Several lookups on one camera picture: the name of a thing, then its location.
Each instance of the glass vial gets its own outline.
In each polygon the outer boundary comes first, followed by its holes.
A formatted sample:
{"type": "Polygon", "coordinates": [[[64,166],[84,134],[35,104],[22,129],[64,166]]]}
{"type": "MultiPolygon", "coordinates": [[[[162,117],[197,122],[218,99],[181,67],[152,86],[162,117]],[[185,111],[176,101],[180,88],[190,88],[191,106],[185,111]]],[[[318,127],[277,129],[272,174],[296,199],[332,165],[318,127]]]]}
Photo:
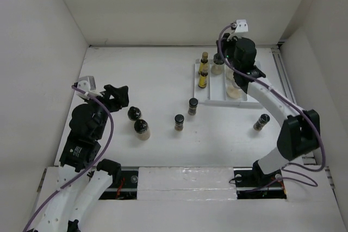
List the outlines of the glass vial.
{"type": "Polygon", "coordinates": [[[214,55],[214,59],[213,59],[212,70],[211,70],[212,74],[214,74],[216,76],[222,74],[224,63],[225,62],[220,57],[220,55],[219,54],[215,54],[214,55]]]}
{"type": "Polygon", "coordinates": [[[189,100],[189,115],[196,115],[197,111],[197,106],[198,106],[198,100],[196,98],[191,98],[189,100]]]}
{"type": "Polygon", "coordinates": [[[207,87],[207,79],[208,79],[208,68],[203,68],[200,79],[198,81],[198,86],[200,88],[205,88],[207,87]]]}
{"type": "Polygon", "coordinates": [[[262,114],[257,122],[254,124],[255,130],[262,130],[262,128],[271,120],[268,114],[262,114]]]}
{"type": "Polygon", "coordinates": [[[226,88],[226,94],[228,97],[231,97],[232,99],[240,99],[241,98],[241,90],[235,88],[232,84],[227,86],[226,88]]]}
{"type": "Polygon", "coordinates": [[[177,131],[182,131],[184,129],[184,116],[182,114],[175,116],[175,129],[177,131]]]}
{"type": "Polygon", "coordinates": [[[134,122],[134,130],[139,140],[145,141],[150,138],[150,129],[146,121],[136,120],[134,122]]]}
{"type": "Polygon", "coordinates": [[[203,71],[203,69],[207,69],[208,70],[208,53],[207,52],[203,52],[202,53],[202,58],[201,58],[201,63],[200,63],[200,69],[198,70],[198,74],[201,74],[201,72],[203,71]]]}
{"type": "Polygon", "coordinates": [[[136,121],[141,118],[141,111],[137,107],[130,107],[128,110],[128,118],[131,121],[136,121]]]}

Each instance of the metal screw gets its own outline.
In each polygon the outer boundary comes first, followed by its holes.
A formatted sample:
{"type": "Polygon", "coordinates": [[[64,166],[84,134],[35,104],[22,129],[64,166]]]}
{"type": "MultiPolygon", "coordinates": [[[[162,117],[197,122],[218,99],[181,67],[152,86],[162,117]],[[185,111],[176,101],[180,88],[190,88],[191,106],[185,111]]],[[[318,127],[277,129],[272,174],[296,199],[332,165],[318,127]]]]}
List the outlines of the metal screw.
{"type": "Polygon", "coordinates": [[[241,180],[237,180],[236,178],[241,178],[241,175],[240,174],[237,174],[236,176],[234,176],[234,178],[235,178],[235,181],[236,182],[241,182],[241,180]]]}
{"type": "Polygon", "coordinates": [[[138,176],[131,176],[131,178],[130,178],[130,182],[131,183],[137,183],[138,182],[138,176]]]}
{"type": "Polygon", "coordinates": [[[283,178],[280,174],[276,174],[274,177],[275,177],[276,179],[281,179],[281,178],[283,178]]]}

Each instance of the red wire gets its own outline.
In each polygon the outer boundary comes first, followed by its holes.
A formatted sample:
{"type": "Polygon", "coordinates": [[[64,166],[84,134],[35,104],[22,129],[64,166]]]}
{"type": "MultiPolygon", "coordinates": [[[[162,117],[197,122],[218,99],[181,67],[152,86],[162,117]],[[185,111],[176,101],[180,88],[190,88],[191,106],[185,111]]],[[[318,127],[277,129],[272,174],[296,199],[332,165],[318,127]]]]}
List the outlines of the red wire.
{"type": "Polygon", "coordinates": [[[121,179],[121,185],[120,185],[119,188],[117,189],[116,198],[119,197],[124,182],[125,182],[125,178],[121,179]]]}
{"type": "Polygon", "coordinates": [[[284,182],[282,182],[281,180],[278,180],[278,183],[282,185],[282,189],[284,190],[285,189],[284,182]]]}

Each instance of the white tray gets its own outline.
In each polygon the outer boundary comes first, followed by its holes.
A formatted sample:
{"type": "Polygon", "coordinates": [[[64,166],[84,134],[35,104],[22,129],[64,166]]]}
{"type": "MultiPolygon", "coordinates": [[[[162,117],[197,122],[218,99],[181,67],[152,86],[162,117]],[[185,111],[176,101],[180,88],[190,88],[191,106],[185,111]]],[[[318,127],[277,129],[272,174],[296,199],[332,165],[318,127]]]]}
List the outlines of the white tray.
{"type": "MultiPolygon", "coordinates": [[[[223,73],[216,76],[210,72],[213,65],[213,61],[209,61],[209,74],[207,87],[202,89],[198,86],[200,76],[198,75],[198,69],[200,68],[200,59],[196,59],[195,70],[194,70],[194,97],[198,99],[200,104],[219,105],[219,106],[245,106],[261,108],[262,105],[255,100],[253,97],[245,94],[240,90],[242,97],[239,99],[230,98],[226,94],[226,87],[230,84],[229,80],[226,79],[225,67],[223,73]]],[[[260,62],[255,61],[255,65],[261,69],[260,62]]]]}

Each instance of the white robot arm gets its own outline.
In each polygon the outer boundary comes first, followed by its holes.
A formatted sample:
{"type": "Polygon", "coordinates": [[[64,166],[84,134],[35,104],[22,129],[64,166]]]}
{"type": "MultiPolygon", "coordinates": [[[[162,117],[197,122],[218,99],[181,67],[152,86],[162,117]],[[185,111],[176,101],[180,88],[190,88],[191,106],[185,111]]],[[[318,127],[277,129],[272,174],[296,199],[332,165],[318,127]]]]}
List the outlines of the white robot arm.
{"type": "Polygon", "coordinates": [[[262,180],[271,177],[290,161],[319,148],[316,133],[310,125],[320,133],[320,121],[316,111],[305,111],[293,104],[290,106],[284,96],[279,93],[278,97],[275,96],[266,75],[254,65],[257,52],[255,43],[240,37],[240,34],[245,33],[241,30],[244,25],[245,20],[237,20],[229,26],[233,36],[229,33],[223,36],[220,34],[217,55],[227,58],[227,62],[233,66],[235,83],[259,101],[281,126],[277,147],[253,164],[253,175],[262,184],[262,180]]]}
{"type": "Polygon", "coordinates": [[[84,222],[88,212],[100,198],[101,194],[112,183],[117,183],[121,176],[121,165],[111,160],[103,159],[97,165],[97,170],[81,191],[82,176],[94,162],[100,145],[109,112],[119,111],[127,107],[128,87],[114,88],[104,86],[105,91],[95,92],[93,77],[80,78],[76,86],[99,102],[80,95],[86,103],[77,106],[72,112],[69,123],[71,129],[62,155],[59,159],[59,174],[57,190],[51,195],[42,220],[29,232],[78,232],[78,227],[84,222]]]}

